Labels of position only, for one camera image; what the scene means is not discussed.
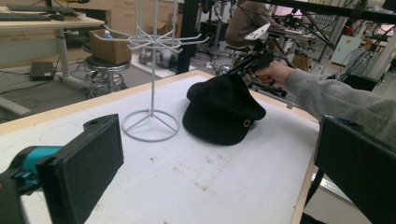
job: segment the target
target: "person's arm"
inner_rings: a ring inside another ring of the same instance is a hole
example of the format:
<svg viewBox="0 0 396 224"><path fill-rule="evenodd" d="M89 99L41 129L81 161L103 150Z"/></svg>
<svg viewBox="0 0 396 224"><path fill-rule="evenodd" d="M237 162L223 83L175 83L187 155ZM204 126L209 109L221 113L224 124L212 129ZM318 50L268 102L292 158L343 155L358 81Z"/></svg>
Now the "person's arm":
<svg viewBox="0 0 396 224"><path fill-rule="evenodd" d="M358 91L337 80L323 79L274 62L257 72L263 84L273 79L296 97L296 103L320 120L332 115L357 122L365 131L396 147L396 101Z"/></svg>

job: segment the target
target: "person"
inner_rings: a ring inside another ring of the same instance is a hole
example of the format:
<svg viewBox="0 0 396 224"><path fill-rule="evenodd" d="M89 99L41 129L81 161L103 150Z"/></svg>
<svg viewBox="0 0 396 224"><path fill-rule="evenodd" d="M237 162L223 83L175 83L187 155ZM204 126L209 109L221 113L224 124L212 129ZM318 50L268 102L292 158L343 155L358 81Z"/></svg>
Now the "person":
<svg viewBox="0 0 396 224"><path fill-rule="evenodd" d="M351 19L348 19L346 21L342 35L353 36L353 23L354 23L354 21Z"/></svg>
<svg viewBox="0 0 396 224"><path fill-rule="evenodd" d="M396 101L360 91L338 80L324 79L300 69L271 62L255 73L262 85L275 82L296 97L296 103L320 120L322 115L348 119L364 131L396 148Z"/></svg>
<svg viewBox="0 0 396 224"><path fill-rule="evenodd" d="M245 35L253 33L267 22L271 23L270 30L285 29L271 18L264 3L239 0L225 32L226 44L235 48L254 46L255 41L246 40Z"/></svg>

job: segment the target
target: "human hand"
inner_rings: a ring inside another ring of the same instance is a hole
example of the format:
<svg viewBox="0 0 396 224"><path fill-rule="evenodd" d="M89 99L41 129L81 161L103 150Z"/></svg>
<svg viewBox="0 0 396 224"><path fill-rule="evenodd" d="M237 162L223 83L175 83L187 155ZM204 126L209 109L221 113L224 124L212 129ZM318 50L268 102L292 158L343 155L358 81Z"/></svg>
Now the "human hand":
<svg viewBox="0 0 396 224"><path fill-rule="evenodd" d="M285 87L286 79L292 72L294 72L294 68L273 61L268 67L256 71L255 75L264 86L268 86L274 81L278 87Z"/></svg>

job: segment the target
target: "gray sweatshirt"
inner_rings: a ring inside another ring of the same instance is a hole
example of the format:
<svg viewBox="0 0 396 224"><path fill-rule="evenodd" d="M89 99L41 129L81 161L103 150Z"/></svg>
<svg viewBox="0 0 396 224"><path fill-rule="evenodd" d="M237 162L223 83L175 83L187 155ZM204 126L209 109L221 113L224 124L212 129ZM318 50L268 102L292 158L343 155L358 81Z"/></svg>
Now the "gray sweatshirt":
<svg viewBox="0 0 396 224"><path fill-rule="evenodd" d="M370 91L357 91L337 80L326 80L296 69L285 88L297 104L316 119L331 115L364 126L364 130L396 147L396 101Z"/></svg>

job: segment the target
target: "black cap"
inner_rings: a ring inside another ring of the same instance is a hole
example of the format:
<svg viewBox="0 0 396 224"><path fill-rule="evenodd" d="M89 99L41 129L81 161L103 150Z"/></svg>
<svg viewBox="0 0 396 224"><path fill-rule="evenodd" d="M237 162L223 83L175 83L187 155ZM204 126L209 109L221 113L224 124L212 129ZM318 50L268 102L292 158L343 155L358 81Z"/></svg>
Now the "black cap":
<svg viewBox="0 0 396 224"><path fill-rule="evenodd" d="M254 120L264 118L265 109L251 96L241 77L223 75L193 84L183 125L193 135L214 144L241 142Z"/></svg>

